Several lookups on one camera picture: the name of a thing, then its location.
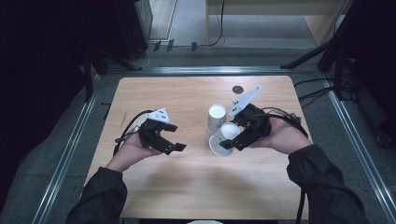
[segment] black jacket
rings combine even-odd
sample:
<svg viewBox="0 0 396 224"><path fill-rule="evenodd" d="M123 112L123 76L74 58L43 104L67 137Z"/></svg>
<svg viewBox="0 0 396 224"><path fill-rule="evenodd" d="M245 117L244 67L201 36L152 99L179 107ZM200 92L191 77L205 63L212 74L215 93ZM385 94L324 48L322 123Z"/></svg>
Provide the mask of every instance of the black jacket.
<svg viewBox="0 0 396 224"><path fill-rule="evenodd" d="M341 170L318 146L291 153L289 161L290 180L307 194L310 223L369 223L361 200L345 186ZM85 186L66 223L119 223L126 196L122 174L101 167Z"/></svg>

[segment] human hand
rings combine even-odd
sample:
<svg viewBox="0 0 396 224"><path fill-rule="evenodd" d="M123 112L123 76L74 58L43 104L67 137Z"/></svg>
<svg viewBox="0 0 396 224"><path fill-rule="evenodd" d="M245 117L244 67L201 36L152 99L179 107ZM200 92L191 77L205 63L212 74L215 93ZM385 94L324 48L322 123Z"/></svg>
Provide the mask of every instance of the human hand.
<svg viewBox="0 0 396 224"><path fill-rule="evenodd" d="M274 150L290 154L312 143L298 129L283 119L270 118L270 135L257 140L250 147L270 147Z"/></svg>
<svg viewBox="0 0 396 224"><path fill-rule="evenodd" d="M107 164L106 168L118 172L124 172L135 163L151 156L161 155L154 148L144 148L140 143L139 133L131 134L121 145L119 151Z"/></svg>

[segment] wooden table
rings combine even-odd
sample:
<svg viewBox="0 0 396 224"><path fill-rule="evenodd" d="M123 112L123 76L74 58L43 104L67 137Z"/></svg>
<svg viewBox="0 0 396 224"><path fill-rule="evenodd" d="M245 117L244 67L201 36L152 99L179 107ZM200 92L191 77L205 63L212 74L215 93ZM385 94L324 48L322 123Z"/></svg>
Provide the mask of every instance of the wooden table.
<svg viewBox="0 0 396 224"><path fill-rule="evenodd" d="M276 77L127 77L120 81L94 154L87 181L110 161L114 139L132 118L165 107L175 133L162 136L186 144L183 152L145 159L126 171L128 198L122 217L186 219L295 219L300 188L287 175L287 155L269 148L215 155L205 141L208 108L225 105L257 85L257 107L274 106L302 117L291 79ZM303 218L307 219L307 204Z"/></svg>
<svg viewBox="0 0 396 224"><path fill-rule="evenodd" d="M332 35L339 17L352 0L226 0L224 15L304 15L320 46ZM222 0L206 0L206 44L209 44L209 15L221 15Z"/></svg>

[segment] person's right hand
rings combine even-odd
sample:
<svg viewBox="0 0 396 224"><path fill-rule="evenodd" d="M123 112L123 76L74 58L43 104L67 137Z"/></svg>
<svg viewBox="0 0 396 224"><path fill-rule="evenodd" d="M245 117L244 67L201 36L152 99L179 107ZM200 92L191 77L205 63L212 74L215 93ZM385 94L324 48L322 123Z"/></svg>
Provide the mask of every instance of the person's right hand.
<svg viewBox="0 0 396 224"><path fill-rule="evenodd" d="M283 119L270 118L270 135L257 140L250 147L270 147L274 150L290 154L303 147L308 147L312 143L298 129Z"/></svg>

